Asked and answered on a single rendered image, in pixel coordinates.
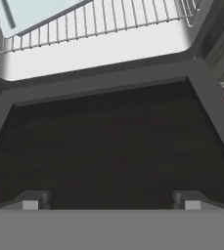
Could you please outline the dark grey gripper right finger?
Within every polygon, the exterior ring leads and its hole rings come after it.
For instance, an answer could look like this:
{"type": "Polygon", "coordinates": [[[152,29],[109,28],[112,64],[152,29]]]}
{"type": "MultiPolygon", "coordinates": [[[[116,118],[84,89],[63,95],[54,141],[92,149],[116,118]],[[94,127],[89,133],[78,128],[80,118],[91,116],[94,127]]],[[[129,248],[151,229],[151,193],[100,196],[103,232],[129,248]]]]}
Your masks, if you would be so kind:
{"type": "Polygon", "coordinates": [[[178,210],[222,210],[224,203],[209,199],[197,190],[175,190],[173,208],[178,210]]]}

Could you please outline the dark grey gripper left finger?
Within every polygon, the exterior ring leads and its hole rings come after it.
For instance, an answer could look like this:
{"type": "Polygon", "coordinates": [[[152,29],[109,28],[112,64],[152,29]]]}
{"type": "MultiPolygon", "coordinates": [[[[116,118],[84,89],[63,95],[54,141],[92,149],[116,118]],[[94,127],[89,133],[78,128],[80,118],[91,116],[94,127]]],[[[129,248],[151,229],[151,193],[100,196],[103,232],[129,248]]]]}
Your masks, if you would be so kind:
{"type": "Polygon", "coordinates": [[[0,210],[44,210],[50,207],[48,190],[26,190],[13,200],[0,203],[0,210]]]}

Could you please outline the dark grey oven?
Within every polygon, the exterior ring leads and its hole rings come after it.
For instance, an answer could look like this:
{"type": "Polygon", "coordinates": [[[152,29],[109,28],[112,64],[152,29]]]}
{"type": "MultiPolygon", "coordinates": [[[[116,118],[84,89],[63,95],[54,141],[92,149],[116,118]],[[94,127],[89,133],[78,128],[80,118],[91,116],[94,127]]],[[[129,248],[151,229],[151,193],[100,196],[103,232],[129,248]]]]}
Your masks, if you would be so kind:
{"type": "Polygon", "coordinates": [[[170,21],[0,55],[0,93],[191,61],[209,33],[224,25],[224,0],[195,1],[199,11],[190,22],[170,21]]]}

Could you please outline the pale blue baking tray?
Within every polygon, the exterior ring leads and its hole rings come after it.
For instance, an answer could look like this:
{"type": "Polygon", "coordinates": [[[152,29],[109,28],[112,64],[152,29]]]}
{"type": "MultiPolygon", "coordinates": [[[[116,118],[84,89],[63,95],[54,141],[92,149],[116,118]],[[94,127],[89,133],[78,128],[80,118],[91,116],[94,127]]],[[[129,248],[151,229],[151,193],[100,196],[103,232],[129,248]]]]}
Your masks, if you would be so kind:
{"type": "Polygon", "coordinates": [[[0,27],[5,38],[28,32],[92,0],[0,0],[0,27]]]}

